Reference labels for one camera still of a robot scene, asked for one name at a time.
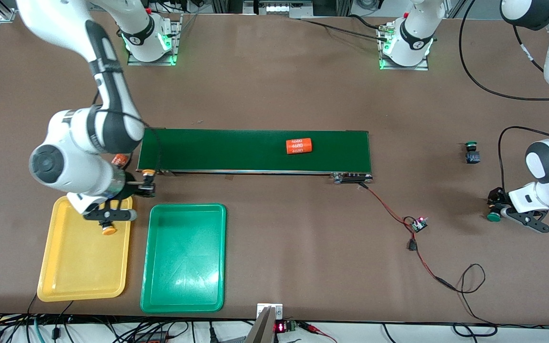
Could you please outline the green plastic tray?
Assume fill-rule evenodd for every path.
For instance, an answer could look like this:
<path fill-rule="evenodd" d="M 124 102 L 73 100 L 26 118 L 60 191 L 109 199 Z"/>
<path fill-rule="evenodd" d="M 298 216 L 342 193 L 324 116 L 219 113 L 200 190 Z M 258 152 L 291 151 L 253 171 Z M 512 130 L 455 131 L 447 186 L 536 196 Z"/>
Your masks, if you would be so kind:
<path fill-rule="evenodd" d="M 226 221 L 220 203 L 151 209 L 140 298 L 144 313 L 214 313 L 223 307 Z"/>

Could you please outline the green conveyor belt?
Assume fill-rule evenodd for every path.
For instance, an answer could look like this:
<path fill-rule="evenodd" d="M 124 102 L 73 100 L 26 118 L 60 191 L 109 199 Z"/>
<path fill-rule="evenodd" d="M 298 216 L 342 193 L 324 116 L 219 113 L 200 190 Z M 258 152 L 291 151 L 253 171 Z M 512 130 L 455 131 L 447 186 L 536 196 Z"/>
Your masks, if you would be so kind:
<path fill-rule="evenodd" d="M 312 152 L 288 155 L 285 142 L 311 138 Z M 137 170 L 173 174 L 326 175 L 336 184 L 371 182 L 366 131 L 145 130 Z"/>

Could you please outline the yellow plastic tray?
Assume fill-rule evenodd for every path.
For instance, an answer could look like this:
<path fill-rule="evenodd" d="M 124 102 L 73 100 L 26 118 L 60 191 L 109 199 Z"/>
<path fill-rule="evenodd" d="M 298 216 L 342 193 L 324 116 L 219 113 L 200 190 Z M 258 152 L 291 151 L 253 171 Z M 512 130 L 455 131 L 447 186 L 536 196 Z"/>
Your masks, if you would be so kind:
<path fill-rule="evenodd" d="M 114 298 L 126 285 L 131 222 L 113 222 L 117 232 L 104 236 L 60 197 L 52 209 L 37 287 L 43 302 Z"/>

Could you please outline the red clip lead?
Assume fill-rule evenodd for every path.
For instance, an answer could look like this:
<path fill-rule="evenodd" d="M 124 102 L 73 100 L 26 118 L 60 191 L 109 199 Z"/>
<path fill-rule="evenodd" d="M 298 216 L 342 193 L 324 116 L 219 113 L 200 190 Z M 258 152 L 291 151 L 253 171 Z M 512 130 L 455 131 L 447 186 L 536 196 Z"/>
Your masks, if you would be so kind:
<path fill-rule="evenodd" d="M 304 321 L 296 321 L 296 325 L 299 328 L 301 328 L 301 329 L 303 329 L 303 330 L 305 330 L 305 331 L 307 331 L 311 334 L 315 334 L 315 335 L 322 336 L 322 337 L 327 337 L 327 339 L 332 340 L 334 343 L 338 343 L 338 341 L 335 338 L 333 338 L 332 336 L 329 336 L 328 334 L 324 333 L 322 330 L 316 328 L 316 326 L 314 326 L 314 325 L 311 325 L 311 324 L 309 324 L 307 322 L 304 322 Z"/>

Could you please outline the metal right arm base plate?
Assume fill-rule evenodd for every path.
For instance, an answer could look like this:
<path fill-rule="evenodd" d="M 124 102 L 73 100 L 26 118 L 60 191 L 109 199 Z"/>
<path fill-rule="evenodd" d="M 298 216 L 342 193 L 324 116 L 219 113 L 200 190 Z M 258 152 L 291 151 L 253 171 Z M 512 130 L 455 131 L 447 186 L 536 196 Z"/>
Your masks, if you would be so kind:
<path fill-rule="evenodd" d="M 128 52 L 128 65 L 157 65 L 174 66 L 177 63 L 183 17 L 178 21 L 152 13 L 154 20 L 153 30 L 139 45 L 139 39 L 131 36 L 124 37 L 125 48 Z"/>

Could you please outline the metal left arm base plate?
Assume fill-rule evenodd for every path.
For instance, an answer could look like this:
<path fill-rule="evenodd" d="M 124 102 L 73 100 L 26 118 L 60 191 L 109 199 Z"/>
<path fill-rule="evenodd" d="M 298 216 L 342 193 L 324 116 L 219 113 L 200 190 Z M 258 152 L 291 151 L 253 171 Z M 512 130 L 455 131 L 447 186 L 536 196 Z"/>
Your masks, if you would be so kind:
<path fill-rule="evenodd" d="M 417 39 L 412 36 L 407 41 L 401 32 L 401 24 L 387 22 L 376 30 L 377 37 L 384 38 L 378 43 L 379 67 L 382 70 L 427 71 L 427 55 L 434 43 L 434 37 Z"/>

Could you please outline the silver metal rack frame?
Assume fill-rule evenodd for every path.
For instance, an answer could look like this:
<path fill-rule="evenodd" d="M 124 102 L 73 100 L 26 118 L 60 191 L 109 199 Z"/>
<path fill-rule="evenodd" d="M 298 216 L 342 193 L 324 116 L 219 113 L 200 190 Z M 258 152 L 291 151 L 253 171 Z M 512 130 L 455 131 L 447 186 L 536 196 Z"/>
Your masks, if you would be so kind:
<path fill-rule="evenodd" d="M 346 17 L 355 0 L 200 0 L 214 13 L 289 18 Z"/>

